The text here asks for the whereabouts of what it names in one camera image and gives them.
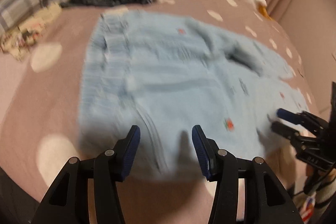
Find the cartoon print cloth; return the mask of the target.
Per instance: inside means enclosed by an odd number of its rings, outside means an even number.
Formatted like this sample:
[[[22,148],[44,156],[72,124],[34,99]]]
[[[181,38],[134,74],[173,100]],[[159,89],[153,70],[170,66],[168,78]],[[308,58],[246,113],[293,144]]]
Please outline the cartoon print cloth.
[[[61,12],[62,8],[58,3],[40,9],[1,36],[1,52],[23,61]]]

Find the light blue denim pants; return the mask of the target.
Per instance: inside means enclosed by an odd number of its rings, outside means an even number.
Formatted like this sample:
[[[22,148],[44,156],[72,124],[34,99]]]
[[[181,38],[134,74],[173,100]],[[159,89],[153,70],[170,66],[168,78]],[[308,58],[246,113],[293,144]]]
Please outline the light blue denim pants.
[[[136,125],[131,174],[158,181],[202,177],[197,124],[236,157],[266,157],[283,144],[270,129],[276,111],[308,108],[293,73],[258,41],[191,17],[102,14],[83,66],[79,147],[95,157]]]

